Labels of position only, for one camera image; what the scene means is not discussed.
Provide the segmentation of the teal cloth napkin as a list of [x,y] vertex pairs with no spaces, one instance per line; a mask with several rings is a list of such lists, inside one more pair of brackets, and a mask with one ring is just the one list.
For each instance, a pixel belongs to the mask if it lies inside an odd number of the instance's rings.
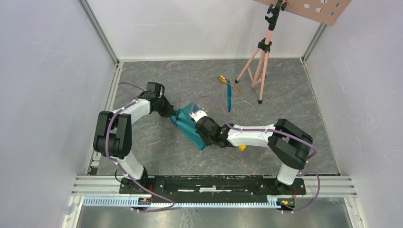
[[196,132],[195,122],[190,116],[192,103],[180,109],[173,109],[170,112],[170,119],[173,124],[189,139],[193,145],[201,150],[204,150],[207,146],[203,139]]

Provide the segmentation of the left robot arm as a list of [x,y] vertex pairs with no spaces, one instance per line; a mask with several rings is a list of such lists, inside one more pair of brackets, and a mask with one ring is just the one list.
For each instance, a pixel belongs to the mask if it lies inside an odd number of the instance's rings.
[[101,111],[98,115],[93,147],[96,152],[111,160],[131,180],[131,187],[137,193],[149,189],[146,168],[132,153],[132,126],[140,118],[157,112],[167,118],[174,113],[173,105],[167,100],[165,87],[156,82],[148,82],[140,95],[121,108]]

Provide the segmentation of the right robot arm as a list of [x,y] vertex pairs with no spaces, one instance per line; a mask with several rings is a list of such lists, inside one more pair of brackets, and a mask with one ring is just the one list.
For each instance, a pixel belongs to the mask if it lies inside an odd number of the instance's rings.
[[256,146],[271,149],[281,166],[274,181],[277,192],[286,194],[294,180],[311,158],[313,138],[287,119],[278,119],[266,126],[218,125],[208,116],[193,117],[196,133],[207,146],[220,148]]

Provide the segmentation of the gold metal spoon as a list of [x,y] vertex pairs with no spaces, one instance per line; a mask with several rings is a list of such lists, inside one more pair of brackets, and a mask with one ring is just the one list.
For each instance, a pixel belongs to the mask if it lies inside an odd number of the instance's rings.
[[226,78],[225,76],[219,75],[219,81],[222,82],[222,83],[224,83],[224,84],[227,84],[228,86],[230,86],[230,87],[231,87],[234,91],[236,91],[237,93],[239,93],[239,94],[242,93],[238,88],[232,86],[232,85],[229,83],[229,81],[227,80],[227,78]]

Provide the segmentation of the pink tripod stand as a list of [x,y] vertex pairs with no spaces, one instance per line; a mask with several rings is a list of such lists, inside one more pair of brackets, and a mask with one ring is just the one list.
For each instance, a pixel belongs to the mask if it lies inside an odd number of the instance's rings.
[[[244,73],[247,71],[251,79],[251,87],[255,88],[258,84],[260,84],[258,104],[262,104],[263,101],[264,85],[269,63],[269,54],[272,45],[271,37],[277,25],[279,14],[281,11],[285,10],[287,4],[287,0],[277,0],[276,2],[274,2],[274,4],[269,5],[267,15],[265,16],[265,20],[268,23],[268,32],[266,34],[266,37],[258,43],[256,50],[253,52],[246,65],[235,80],[235,83],[238,83]],[[253,74],[250,65],[258,53],[260,53],[260,58],[255,73]]]

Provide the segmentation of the pink perforated board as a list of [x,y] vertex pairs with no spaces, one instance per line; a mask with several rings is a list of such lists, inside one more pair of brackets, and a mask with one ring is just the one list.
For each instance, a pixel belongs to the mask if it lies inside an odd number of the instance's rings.
[[333,26],[351,0],[281,0],[283,11]]

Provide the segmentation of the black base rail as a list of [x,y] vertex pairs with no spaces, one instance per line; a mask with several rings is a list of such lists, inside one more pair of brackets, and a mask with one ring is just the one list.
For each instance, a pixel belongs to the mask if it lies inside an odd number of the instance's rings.
[[306,195],[302,178],[286,185],[273,176],[196,175],[119,180],[121,195],[134,195],[132,210],[164,211],[175,208],[261,208],[291,211],[295,198]]

